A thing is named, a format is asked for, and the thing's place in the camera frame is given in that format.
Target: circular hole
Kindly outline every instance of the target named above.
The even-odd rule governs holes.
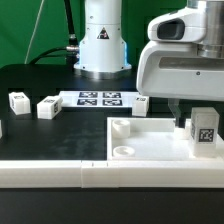
[[[125,126],[130,124],[130,122],[127,120],[115,120],[113,123],[118,126]]]
[[[135,155],[135,150],[128,146],[118,146],[114,148],[113,155],[116,157],[129,157]]]

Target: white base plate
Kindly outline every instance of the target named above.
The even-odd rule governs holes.
[[[112,136],[112,121],[125,119],[130,122],[131,131],[128,138]],[[107,159],[108,160],[151,160],[151,161],[223,161],[224,141],[218,136],[217,155],[214,158],[194,157],[191,154],[189,140],[179,140],[174,134],[173,119],[150,118],[108,118]],[[133,157],[115,157],[113,149],[127,146],[135,149]]]
[[[137,92],[61,91],[62,107],[130,108]]]

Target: white tray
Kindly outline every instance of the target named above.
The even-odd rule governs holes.
[[[130,136],[116,138],[112,135],[112,121],[125,119],[130,122]],[[216,157],[196,158],[191,154],[189,140],[178,140],[174,136],[173,119],[150,118],[108,118],[107,159],[108,160],[151,160],[151,161],[223,161],[224,141],[218,136]],[[131,147],[134,156],[116,157],[113,149],[119,146]]]

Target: white robot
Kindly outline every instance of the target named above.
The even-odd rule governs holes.
[[[122,0],[85,0],[86,34],[80,42],[75,72],[89,78],[110,79],[131,69],[127,45],[121,37]]]
[[[224,100],[224,1],[188,0],[154,19],[139,62],[137,89],[145,96]]]

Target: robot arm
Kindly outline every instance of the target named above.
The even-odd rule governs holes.
[[[160,16],[148,26],[149,39],[154,41],[198,42],[205,34],[205,11],[187,7]]]

